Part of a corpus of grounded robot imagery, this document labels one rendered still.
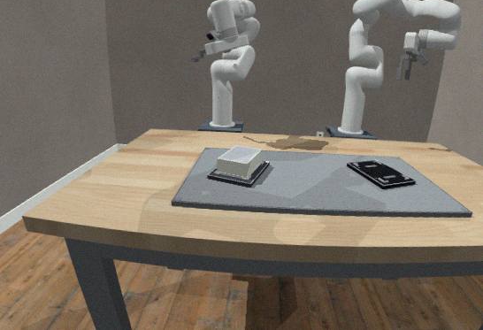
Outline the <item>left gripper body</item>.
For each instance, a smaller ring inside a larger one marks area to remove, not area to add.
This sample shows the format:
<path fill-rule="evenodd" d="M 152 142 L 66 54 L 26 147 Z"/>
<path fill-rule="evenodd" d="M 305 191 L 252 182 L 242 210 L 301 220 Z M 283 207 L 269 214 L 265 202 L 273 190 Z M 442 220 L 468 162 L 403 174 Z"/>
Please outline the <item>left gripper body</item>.
<path fill-rule="evenodd" d="M 422 30 L 422 29 L 421 29 Z M 417 33 L 406 33 L 405 35 L 405 40 L 404 40 L 404 50 L 405 51 L 411 51 L 413 54 L 420 54 L 418 52 L 418 47 L 419 47 L 419 34 Z"/>

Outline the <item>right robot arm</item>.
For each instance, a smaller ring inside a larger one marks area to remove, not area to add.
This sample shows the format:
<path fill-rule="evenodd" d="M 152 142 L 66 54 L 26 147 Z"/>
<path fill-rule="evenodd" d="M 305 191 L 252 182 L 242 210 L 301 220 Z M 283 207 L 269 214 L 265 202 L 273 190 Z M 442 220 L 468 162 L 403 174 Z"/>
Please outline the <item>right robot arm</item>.
<path fill-rule="evenodd" d="M 247 35 L 249 44 L 256 38 L 260 23 L 252 18 L 256 7 L 249 0 L 218 0 L 211 3 L 207 16 L 217 30 L 209 31 L 207 37 L 215 42 L 233 35 Z M 244 13 L 244 14 L 243 14 Z M 243 16 L 242 16 L 243 15 Z M 249 17 L 250 18 L 247 18 Z M 238 31 L 243 33 L 238 34 Z M 211 65 L 212 122 L 211 127 L 234 127 L 232 121 L 233 89 L 229 81 L 243 81 L 255 60 L 254 49 L 247 45 L 228 53 Z M 237 59 L 237 60 L 236 60 Z"/>

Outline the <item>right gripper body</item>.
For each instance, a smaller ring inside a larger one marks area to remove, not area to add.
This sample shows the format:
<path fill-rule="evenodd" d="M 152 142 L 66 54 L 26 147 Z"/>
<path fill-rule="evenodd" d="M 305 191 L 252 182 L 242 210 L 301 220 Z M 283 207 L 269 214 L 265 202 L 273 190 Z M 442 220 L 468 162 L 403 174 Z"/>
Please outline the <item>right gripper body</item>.
<path fill-rule="evenodd" d="M 204 47 L 205 47 L 207 56 L 209 56 L 223 51 L 240 48 L 246 45 L 249 45 L 247 35 L 241 35 L 241 36 L 233 35 L 223 39 L 216 40 L 215 42 L 212 42 L 209 44 L 205 44 Z"/>

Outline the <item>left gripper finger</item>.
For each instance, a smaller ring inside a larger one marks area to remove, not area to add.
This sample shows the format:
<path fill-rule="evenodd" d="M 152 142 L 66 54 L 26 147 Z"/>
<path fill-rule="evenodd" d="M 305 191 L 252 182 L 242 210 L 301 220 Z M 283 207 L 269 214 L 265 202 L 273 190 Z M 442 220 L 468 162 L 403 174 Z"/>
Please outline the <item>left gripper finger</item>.
<path fill-rule="evenodd" d="M 410 55 L 413 55 L 413 53 L 411 51 L 410 52 L 406 51 L 405 54 L 406 55 L 402 55 L 401 56 L 400 67 L 397 69 L 397 74 L 396 74 L 396 79 L 397 80 L 400 80 L 401 77 L 402 77 L 403 60 L 404 59 L 410 59 Z"/>
<path fill-rule="evenodd" d="M 412 61 L 413 61 L 413 62 L 417 62 L 417 60 L 416 60 L 416 56 L 417 56 L 417 54 L 413 54 L 413 55 L 411 55 L 411 56 L 412 56 L 413 58 L 411 58 L 411 59 L 410 59 L 410 63 L 409 63 L 409 69 L 408 69 L 408 70 L 406 70 L 406 72 L 405 72 L 405 78 L 404 78 L 405 80 L 409 80 L 409 79 L 410 79 L 410 70 L 411 70 L 411 64 L 412 64 Z"/>

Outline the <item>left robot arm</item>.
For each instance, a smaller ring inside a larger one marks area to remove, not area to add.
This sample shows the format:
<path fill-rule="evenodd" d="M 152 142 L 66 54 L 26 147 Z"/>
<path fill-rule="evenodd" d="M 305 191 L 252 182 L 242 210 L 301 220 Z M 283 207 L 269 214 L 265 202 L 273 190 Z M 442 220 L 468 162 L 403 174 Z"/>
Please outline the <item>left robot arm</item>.
<path fill-rule="evenodd" d="M 378 21 L 378 9 L 396 16 L 416 21 L 420 16 L 430 16 L 440 20 L 441 30 L 422 29 L 416 59 L 421 65 L 429 61 L 421 49 L 453 50 L 457 44 L 461 28 L 461 10 L 444 0 L 357 0 L 353 13 L 358 20 L 349 31 L 349 61 L 355 65 L 346 72 L 346 93 L 341 127 L 344 134 L 360 135 L 364 113 L 365 96 L 362 88 L 379 88 L 383 81 L 384 55 L 381 47 L 368 45 L 370 28 Z M 447 29 L 447 30 L 446 30 Z"/>

